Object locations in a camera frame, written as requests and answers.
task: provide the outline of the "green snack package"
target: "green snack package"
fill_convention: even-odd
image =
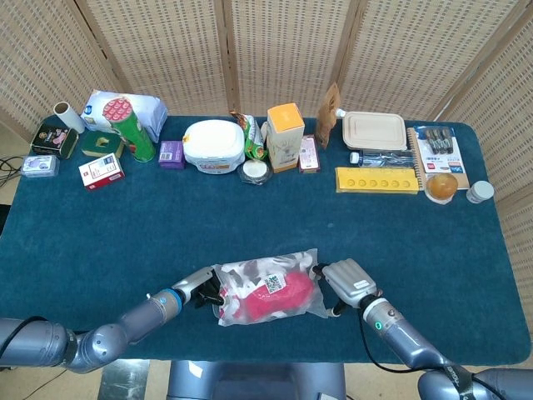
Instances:
[[[259,125],[252,115],[241,114],[230,111],[230,114],[237,119],[238,125],[244,132],[244,153],[248,158],[262,160],[268,154],[265,149],[265,139],[262,136]]]

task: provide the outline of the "yellow plastic tray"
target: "yellow plastic tray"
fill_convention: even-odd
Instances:
[[[414,169],[338,167],[338,193],[417,194],[418,179]]]

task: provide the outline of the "red and white box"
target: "red and white box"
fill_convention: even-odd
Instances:
[[[124,171],[114,153],[83,164],[79,169],[82,175],[83,186],[88,190],[98,189],[124,178]]]

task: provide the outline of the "woven panel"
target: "woven panel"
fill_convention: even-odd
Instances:
[[[533,204],[503,218],[501,227],[533,339]]]
[[[117,89],[63,1],[5,0],[0,29],[1,107],[30,133],[55,103]]]
[[[447,115],[480,138],[496,199],[533,183],[533,21]]]
[[[370,0],[347,69],[343,107],[427,118],[515,3]]]
[[[172,114],[227,114],[213,2],[87,0],[133,92]]]
[[[331,78],[350,2],[233,0],[241,109],[266,115],[296,103],[316,116]]]

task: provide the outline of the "white plastic container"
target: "white plastic container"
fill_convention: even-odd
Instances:
[[[58,172],[59,160],[56,156],[27,156],[20,171],[28,178],[55,177]]]
[[[234,122],[208,119],[183,135],[183,154],[203,173],[230,173],[244,162],[244,132]]]
[[[466,191],[466,198],[474,204],[484,202],[492,196],[494,196],[494,188],[487,181],[478,181]]]
[[[397,114],[347,112],[342,119],[342,138],[351,150],[407,149],[406,125]]]

